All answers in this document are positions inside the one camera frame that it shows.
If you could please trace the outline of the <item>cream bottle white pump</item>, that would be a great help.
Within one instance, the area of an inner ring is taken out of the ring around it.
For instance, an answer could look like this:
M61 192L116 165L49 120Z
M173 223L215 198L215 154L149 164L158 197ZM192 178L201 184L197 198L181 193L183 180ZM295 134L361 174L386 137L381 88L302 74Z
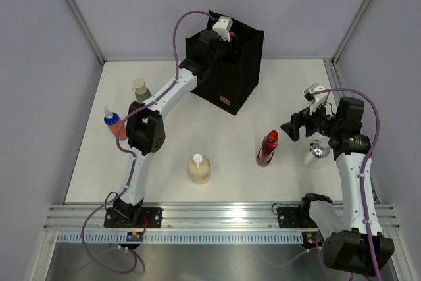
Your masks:
M205 184L211 176L211 163L208 157L196 153L189 160L187 170L189 176L196 184Z

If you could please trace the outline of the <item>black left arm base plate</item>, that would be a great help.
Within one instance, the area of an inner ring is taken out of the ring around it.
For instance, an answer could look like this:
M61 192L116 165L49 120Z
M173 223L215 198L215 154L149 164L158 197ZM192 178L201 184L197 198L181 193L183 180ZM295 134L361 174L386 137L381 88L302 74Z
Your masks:
M160 228L162 223L160 207L142 207L131 215L123 215L115 208L106 210L103 226L105 228Z

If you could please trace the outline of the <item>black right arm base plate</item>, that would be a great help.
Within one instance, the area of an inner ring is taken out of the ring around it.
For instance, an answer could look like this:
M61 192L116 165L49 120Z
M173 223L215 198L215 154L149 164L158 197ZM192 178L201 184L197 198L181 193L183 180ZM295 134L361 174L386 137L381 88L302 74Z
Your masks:
M315 222L299 207L279 207L276 212L279 228L317 228Z

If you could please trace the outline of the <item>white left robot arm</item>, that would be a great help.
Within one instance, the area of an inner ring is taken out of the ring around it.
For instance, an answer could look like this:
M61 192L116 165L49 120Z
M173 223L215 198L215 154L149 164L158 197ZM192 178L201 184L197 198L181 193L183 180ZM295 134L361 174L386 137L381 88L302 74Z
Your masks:
M186 58L176 63L176 73L165 86L141 103L134 101L124 119L129 148L128 180L121 193L105 203L106 228L144 228L157 214L154 208L144 208L147 173L153 155L166 139L164 120L174 106L205 81L211 67L231 60L237 50L233 31L203 30L192 37Z

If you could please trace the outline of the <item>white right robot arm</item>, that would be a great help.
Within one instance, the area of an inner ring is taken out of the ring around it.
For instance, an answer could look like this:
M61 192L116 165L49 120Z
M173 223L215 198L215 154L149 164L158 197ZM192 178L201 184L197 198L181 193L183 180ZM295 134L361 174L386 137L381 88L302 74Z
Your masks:
M317 227L324 239L321 256L326 268L378 277L395 247L376 215L370 180L374 144L360 132L363 114L360 99L342 97L336 113L329 115L323 98L310 97L309 106L294 113L281 129L293 141L299 140L301 127L306 137L327 137L341 179L342 216L329 197L307 193L293 208L291 223Z

